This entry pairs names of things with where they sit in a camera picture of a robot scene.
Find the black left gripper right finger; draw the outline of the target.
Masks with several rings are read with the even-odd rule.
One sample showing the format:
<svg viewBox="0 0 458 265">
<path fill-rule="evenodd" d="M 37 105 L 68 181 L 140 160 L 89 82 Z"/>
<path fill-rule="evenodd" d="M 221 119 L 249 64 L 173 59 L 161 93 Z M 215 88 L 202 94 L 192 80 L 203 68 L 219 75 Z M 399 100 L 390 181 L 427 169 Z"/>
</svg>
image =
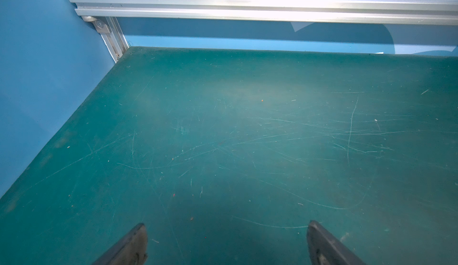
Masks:
<svg viewBox="0 0 458 265">
<path fill-rule="evenodd" d="M 307 244 L 312 265 L 366 264 L 315 220 L 308 225 Z"/>
</svg>

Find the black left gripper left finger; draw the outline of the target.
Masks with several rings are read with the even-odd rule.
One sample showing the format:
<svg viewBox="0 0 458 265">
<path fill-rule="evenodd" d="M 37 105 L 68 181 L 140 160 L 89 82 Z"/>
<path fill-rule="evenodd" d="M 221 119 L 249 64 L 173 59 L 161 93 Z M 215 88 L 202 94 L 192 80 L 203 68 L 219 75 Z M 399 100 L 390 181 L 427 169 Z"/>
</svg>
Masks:
<svg viewBox="0 0 458 265">
<path fill-rule="evenodd" d="M 135 225 L 93 265 L 143 265 L 147 258 L 148 236 L 144 223 Z"/>
</svg>

